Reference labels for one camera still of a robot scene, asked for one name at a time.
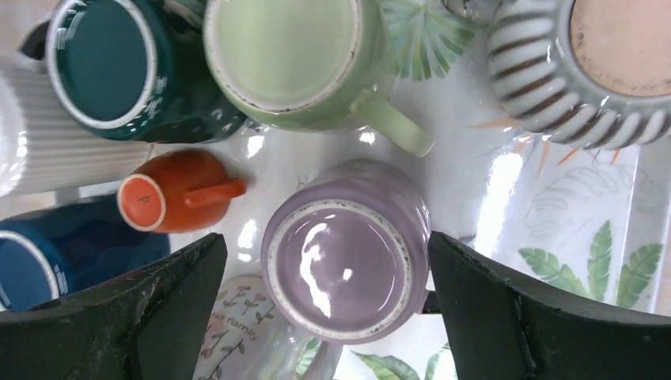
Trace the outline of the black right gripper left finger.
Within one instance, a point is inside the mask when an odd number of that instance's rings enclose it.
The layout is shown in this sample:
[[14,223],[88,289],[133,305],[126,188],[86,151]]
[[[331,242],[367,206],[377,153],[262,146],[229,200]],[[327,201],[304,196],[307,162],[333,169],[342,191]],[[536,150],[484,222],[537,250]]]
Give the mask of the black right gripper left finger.
[[221,234],[25,312],[1,314],[4,379],[189,379],[225,271]]

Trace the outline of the lilac purple mug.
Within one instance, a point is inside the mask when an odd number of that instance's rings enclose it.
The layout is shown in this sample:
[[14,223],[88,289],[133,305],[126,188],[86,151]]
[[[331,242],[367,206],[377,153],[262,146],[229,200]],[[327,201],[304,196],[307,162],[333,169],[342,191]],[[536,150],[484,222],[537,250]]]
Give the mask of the lilac purple mug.
[[423,310],[429,236],[428,209],[406,174],[379,161],[346,161],[272,215],[263,276],[294,324],[330,343],[368,343]]

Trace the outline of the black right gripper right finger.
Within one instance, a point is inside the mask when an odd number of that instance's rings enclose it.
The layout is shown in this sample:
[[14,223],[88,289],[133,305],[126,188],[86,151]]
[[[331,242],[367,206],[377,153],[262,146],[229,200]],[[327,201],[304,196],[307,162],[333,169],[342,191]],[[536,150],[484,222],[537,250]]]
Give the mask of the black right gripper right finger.
[[560,290],[441,232],[428,254],[459,378],[669,378],[668,317]]

